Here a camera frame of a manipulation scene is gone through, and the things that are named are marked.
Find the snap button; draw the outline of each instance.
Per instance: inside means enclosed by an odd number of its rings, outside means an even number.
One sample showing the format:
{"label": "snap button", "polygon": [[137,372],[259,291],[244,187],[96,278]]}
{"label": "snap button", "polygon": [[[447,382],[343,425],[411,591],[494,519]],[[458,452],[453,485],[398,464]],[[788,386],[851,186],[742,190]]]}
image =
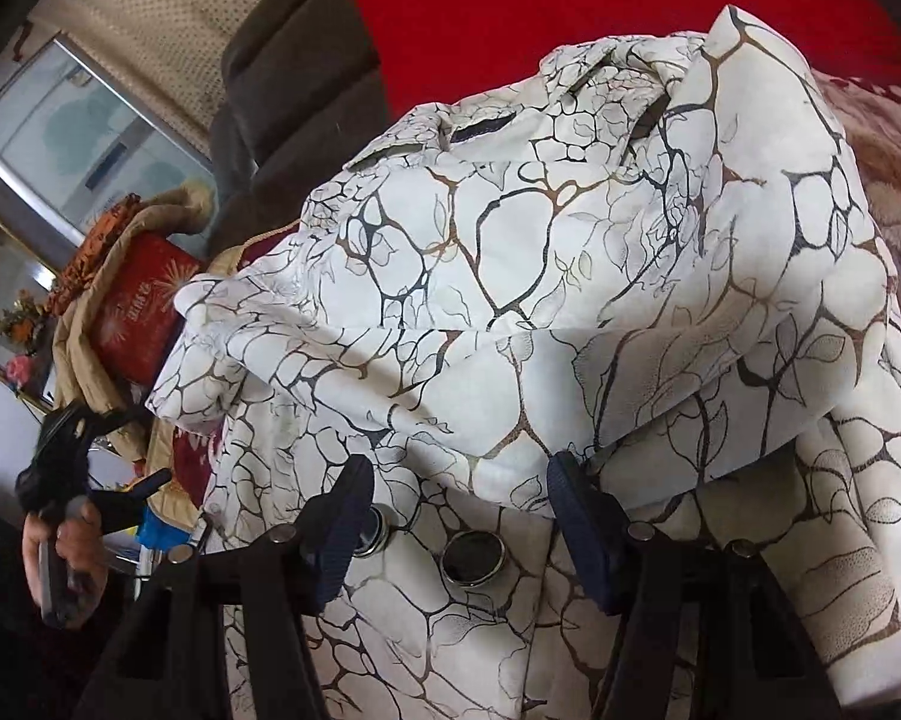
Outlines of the snap button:
{"label": "snap button", "polygon": [[463,531],[444,547],[441,573],[450,584],[476,587],[492,579],[507,561],[507,547],[496,533]]}
{"label": "snap button", "polygon": [[167,553],[167,560],[170,560],[175,565],[180,565],[181,562],[187,562],[193,556],[194,548],[190,544],[178,544],[170,548],[170,552]]}
{"label": "snap button", "polygon": [[634,541],[650,541],[654,533],[657,533],[657,528],[649,522],[631,522],[627,526],[627,535]]}
{"label": "snap button", "polygon": [[370,512],[364,521],[364,527],[360,529],[357,548],[353,551],[353,557],[370,557],[379,552],[390,537],[390,524],[386,515],[377,504],[370,504]]}

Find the orange cloth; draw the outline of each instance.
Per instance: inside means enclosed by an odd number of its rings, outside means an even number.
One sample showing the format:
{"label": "orange cloth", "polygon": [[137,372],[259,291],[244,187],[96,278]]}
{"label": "orange cloth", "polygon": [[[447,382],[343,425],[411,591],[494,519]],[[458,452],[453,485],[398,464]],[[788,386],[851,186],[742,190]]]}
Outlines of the orange cloth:
{"label": "orange cloth", "polygon": [[62,317],[67,307],[93,282],[111,247],[140,210],[140,195],[128,194],[93,225],[77,253],[53,284],[47,311]]}

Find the red blanket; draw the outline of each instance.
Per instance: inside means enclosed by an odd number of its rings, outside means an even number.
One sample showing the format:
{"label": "red blanket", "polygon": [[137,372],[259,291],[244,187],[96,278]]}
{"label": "red blanket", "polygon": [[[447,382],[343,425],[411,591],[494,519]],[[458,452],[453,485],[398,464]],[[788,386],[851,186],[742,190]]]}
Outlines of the red blanket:
{"label": "red blanket", "polygon": [[356,0],[396,116],[533,74],[564,43],[707,31],[730,2],[788,36],[817,70],[901,86],[901,36],[875,0]]}

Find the mirror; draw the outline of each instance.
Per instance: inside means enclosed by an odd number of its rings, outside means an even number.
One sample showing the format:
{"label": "mirror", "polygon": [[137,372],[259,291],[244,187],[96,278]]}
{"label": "mirror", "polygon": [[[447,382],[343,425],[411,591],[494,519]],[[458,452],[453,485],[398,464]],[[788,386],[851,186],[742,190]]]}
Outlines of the mirror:
{"label": "mirror", "polygon": [[0,379],[14,386],[14,377],[25,377],[18,394],[44,412],[53,408],[53,317],[35,306],[55,276],[0,225]]}

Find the human hand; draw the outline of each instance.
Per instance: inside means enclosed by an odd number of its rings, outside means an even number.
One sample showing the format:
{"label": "human hand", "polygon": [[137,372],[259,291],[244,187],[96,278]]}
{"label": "human hand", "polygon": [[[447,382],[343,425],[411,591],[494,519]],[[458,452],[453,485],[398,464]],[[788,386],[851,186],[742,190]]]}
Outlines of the human hand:
{"label": "human hand", "polygon": [[[24,522],[23,557],[26,583],[36,605],[41,604],[40,544],[50,538],[50,526],[36,514],[28,514]],[[97,507],[85,501],[79,517],[65,520],[56,530],[56,553],[66,560],[74,571],[90,577],[91,598],[84,611],[72,620],[68,628],[79,628],[98,607],[103,589],[106,588],[106,554],[101,538],[101,518]]]}

